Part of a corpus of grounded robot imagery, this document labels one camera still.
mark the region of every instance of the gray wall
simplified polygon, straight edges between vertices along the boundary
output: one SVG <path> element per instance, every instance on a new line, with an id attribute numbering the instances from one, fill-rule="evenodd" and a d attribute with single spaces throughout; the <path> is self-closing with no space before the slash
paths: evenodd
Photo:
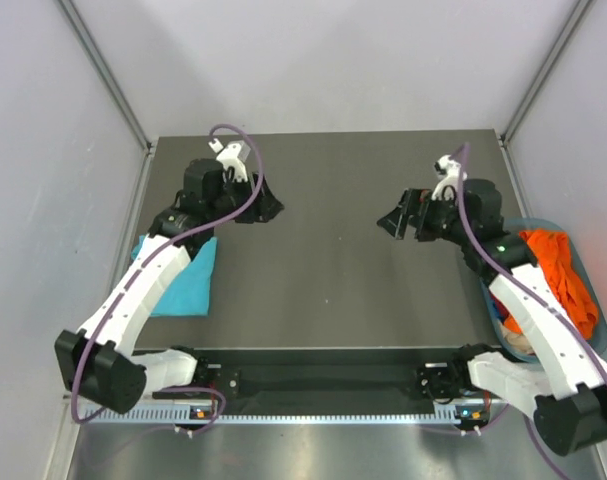
<path id="1" fill-rule="evenodd" d="M 0 479 L 41 478 L 54 339 L 106 292 L 143 154 L 51 0 L 0 0 Z"/>
<path id="2" fill-rule="evenodd" d="M 502 130 L 575 0 L 76 0 L 150 136 Z"/>
<path id="3" fill-rule="evenodd" d="M 535 216 L 570 232 L 607 318 L 607 0 L 598 0 L 513 143 Z"/>

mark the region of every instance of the blue basket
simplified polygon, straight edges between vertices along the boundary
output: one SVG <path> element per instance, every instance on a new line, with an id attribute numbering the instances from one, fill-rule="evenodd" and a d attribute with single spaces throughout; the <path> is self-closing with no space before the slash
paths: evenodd
<path id="1" fill-rule="evenodd" d="M 505 221 L 505 229 L 518 233 L 523 230 L 536 230 L 537 228 L 544 228 L 545 230 L 550 230 L 554 232 L 562 232 L 563 229 L 558 225 L 549 222 L 547 220 L 540 220 L 536 218 L 516 218 Z M 592 338 L 588 340 L 590 346 L 594 349 L 596 353 L 599 355 L 605 352 L 607 348 L 607 323 L 605 322 L 605 317 L 603 316 L 603 311 L 601 310 L 601 306 L 599 305 L 598 299 L 596 298 L 596 294 L 594 293 L 594 289 L 592 288 L 592 284 L 590 283 L 590 279 L 587 276 L 587 272 L 585 271 L 585 267 L 583 266 L 583 262 L 581 262 L 581 258 L 574 248 L 574 244 L 570 239 L 570 251 L 572 253 L 572 268 L 577 273 L 585 287 L 590 292 L 594 303 L 596 303 L 596 307 L 599 310 L 599 321 L 594 328 L 594 332 L 592 333 Z M 494 331 L 496 332 L 496 336 L 499 338 L 499 342 L 507 350 L 511 355 L 515 358 L 528 363 L 539 363 L 536 355 L 526 355 L 520 353 L 515 350 L 509 343 L 505 341 L 503 338 L 503 334 L 501 333 L 501 320 L 498 316 L 498 312 L 496 310 L 496 306 L 494 305 L 494 301 L 490 296 L 490 292 L 488 289 L 481 283 L 481 290 L 483 292 L 483 298 L 485 299 L 485 303 L 487 304 L 488 311 L 490 312 L 490 318 L 492 319 L 492 326 L 494 327 Z"/>

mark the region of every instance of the gray floor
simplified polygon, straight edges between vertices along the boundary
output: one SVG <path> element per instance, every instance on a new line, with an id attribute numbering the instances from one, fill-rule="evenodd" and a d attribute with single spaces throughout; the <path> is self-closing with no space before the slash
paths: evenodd
<path id="1" fill-rule="evenodd" d="M 464 141 L 470 175 L 518 206 L 495 133 L 259 135 L 266 178 L 285 210 L 266 225 L 216 230 L 207 318 L 153 318 L 141 348 L 425 347 L 496 343 L 478 282 L 458 249 L 394 241 L 376 226 L 406 187 L 433 188 L 431 165 Z M 161 138 L 138 232 L 181 188 L 203 137 Z"/>
<path id="2" fill-rule="evenodd" d="M 192 441 L 155 432 L 94 470 L 149 427 L 83 427 L 68 480 L 554 480 L 512 410 L 479 437 L 417 426 L 221 426 Z M 605 478 L 594 450 L 555 462 L 573 480 Z"/>

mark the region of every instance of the robotic arm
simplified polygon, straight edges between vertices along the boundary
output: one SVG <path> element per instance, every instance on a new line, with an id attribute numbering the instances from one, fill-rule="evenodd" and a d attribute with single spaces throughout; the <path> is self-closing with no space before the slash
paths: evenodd
<path id="1" fill-rule="evenodd" d="M 447 364 L 451 397 L 487 390 L 534 420 L 541 438 L 559 455 L 607 439 L 607 389 L 583 347 L 555 317 L 565 310 L 551 293 L 536 257 L 518 235 L 503 230 L 501 194 L 488 180 L 464 178 L 466 212 L 483 249 L 521 283 L 547 302 L 544 308 L 497 273 L 471 244 L 458 212 L 456 189 L 461 167 L 453 156 L 434 164 L 434 190 L 407 189 L 397 207 L 378 221 L 395 239 L 407 225 L 419 242 L 444 239 L 461 247 L 467 266 L 506 306 L 534 349 L 541 366 L 532 370 L 507 360 L 488 345 L 467 345 Z M 599 358 L 607 372 L 607 363 Z M 429 374 L 422 368 L 422 386 Z"/>
<path id="2" fill-rule="evenodd" d="M 195 376 L 198 360 L 188 349 L 146 355 L 133 352 L 156 303 L 214 231 L 209 229 L 166 246 L 151 262 L 147 260 L 150 254 L 171 238 L 237 210 L 249 199 L 257 181 L 256 173 L 246 171 L 250 149 L 244 142 L 230 142 L 223 148 L 216 141 L 210 146 L 217 153 L 216 160 L 190 163 L 183 189 L 177 192 L 174 203 L 156 216 L 137 258 L 105 303 L 76 332 L 64 330 L 55 342 L 63 382 L 71 390 L 81 352 L 101 319 L 109 315 L 110 321 L 90 351 L 79 394 L 117 413 L 129 411 L 143 395 L 189 385 Z M 264 181 L 256 200 L 235 221 L 269 222 L 282 209 Z"/>

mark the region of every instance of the cable connector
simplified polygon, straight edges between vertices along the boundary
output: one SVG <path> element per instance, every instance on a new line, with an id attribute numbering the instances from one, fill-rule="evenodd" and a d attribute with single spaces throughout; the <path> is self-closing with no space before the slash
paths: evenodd
<path id="1" fill-rule="evenodd" d="M 221 143 L 221 141 L 218 138 L 215 138 L 214 140 L 210 140 L 209 142 L 207 142 L 207 144 L 214 151 L 214 153 L 219 153 L 223 150 L 223 144 Z"/>

